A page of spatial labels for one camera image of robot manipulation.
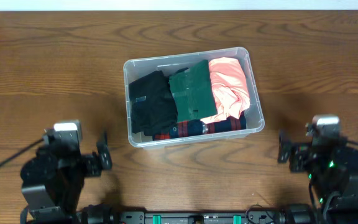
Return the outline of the black cloth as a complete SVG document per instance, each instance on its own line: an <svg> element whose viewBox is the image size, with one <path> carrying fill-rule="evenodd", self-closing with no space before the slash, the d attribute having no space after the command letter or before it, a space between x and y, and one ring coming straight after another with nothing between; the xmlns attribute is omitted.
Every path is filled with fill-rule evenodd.
<svg viewBox="0 0 358 224"><path fill-rule="evenodd" d="M178 112L168 77L154 71L129 84L131 128L133 133L153 136L170 129L178 121Z"/></svg>

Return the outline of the green cloth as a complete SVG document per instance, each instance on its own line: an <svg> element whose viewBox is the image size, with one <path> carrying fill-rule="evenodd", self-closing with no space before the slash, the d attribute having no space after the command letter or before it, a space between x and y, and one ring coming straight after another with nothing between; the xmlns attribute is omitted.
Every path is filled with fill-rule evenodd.
<svg viewBox="0 0 358 224"><path fill-rule="evenodd" d="M168 82L177 107L178 122L217 115L208 60L176 72Z"/></svg>

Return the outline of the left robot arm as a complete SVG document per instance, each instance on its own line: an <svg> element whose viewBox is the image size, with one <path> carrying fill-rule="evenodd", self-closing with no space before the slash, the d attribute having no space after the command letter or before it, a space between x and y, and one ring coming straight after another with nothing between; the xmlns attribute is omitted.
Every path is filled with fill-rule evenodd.
<svg viewBox="0 0 358 224"><path fill-rule="evenodd" d="M36 156L21 169L22 194L27 206L21 223L113 223L111 209L89 205L77 210L80 194L89 177L99 177L112 168L107 134L96 143L97 150L81 154L78 131L49 129Z"/></svg>

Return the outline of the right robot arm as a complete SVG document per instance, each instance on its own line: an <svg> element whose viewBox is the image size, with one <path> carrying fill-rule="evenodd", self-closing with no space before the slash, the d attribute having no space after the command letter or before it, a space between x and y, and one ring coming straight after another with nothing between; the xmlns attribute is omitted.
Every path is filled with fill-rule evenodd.
<svg viewBox="0 0 358 224"><path fill-rule="evenodd" d="M279 221L358 224L358 149L337 124L309 124L306 133L310 142L293 142L280 132L278 162L308 173L311 205L289 205Z"/></svg>

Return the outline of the pink cloth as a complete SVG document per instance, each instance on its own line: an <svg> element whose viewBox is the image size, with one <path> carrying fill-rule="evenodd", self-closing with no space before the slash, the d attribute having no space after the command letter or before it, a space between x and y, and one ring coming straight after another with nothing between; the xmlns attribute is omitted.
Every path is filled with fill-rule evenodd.
<svg viewBox="0 0 358 224"><path fill-rule="evenodd" d="M250 95L245 73L235 58L221 57L209 62L211 88L217 114L201 119L205 124L239 119L250 108Z"/></svg>

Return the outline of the red plaid cloth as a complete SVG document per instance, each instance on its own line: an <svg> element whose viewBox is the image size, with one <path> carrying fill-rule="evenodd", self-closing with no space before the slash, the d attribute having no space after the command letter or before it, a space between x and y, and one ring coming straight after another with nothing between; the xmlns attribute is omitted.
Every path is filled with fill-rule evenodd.
<svg viewBox="0 0 358 224"><path fill-rule="evenodd" d="M152 136L154 141L186 138L191 136L199 136L204 134L223 133L228 131L238 131L247 128L247 121L243 113L239 119L232 116L224 121L206 124L201 120L183 121L174 125L168 131L163 131Z"/></svg>

